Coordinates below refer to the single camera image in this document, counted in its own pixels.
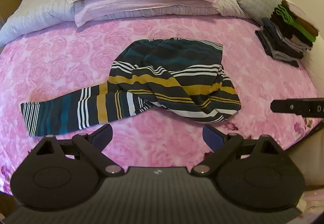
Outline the cream padded bed frame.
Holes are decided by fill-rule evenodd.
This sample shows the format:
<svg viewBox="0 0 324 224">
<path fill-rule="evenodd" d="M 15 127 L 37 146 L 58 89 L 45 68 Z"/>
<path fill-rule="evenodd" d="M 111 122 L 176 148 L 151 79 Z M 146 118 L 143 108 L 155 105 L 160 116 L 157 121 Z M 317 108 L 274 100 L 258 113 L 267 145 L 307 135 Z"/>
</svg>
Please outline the cream padded bed frame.
<svg viewBox="0 0 324 224">
<path fill-rule="evenodd" d="M 287 0 L 299 7 L 315 24 L 319 36 L 303 59 L 313 84 L 323 96 L 323 0 Z M 301 166 L 309 190 L 323 188 L 323 130 L 300 140 L 292 147 L 293 159 Z"/>
</svg>

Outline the stack of folded clothes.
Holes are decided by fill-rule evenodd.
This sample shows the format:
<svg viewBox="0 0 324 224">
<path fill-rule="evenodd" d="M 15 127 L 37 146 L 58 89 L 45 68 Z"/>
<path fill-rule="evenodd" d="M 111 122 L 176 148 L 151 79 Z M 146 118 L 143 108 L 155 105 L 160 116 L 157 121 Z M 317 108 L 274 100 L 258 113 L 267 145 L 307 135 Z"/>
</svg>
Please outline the stack of folded clothes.
<svg viewBox="0 0 324 224">
<path fill-rule="evenodd" d="M 282 0 L 270 16 L 261 18 L 255 34 L 267 56 L 298 68 L 298 61 L 312 49 L 319 30 L 300 8 Z"/>
</svg>

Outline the striped knit sweater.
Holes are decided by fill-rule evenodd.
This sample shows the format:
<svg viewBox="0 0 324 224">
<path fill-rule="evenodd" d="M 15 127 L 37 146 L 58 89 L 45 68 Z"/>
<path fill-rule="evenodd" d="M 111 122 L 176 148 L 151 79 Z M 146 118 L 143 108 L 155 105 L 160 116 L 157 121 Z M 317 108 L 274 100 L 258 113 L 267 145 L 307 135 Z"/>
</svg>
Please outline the striped knit sweater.
<svg viewBox="0 0 324 224">
<path fill-rule="evenodd" d="M 112 63 L 108 80 L 46 102 L 21 105 L 30 136 L 62 135 L 157 106 L 199 123 L 228 120 L 242 107 L 222 66 L 222 44 L 138 40 Z"/>
</svg>

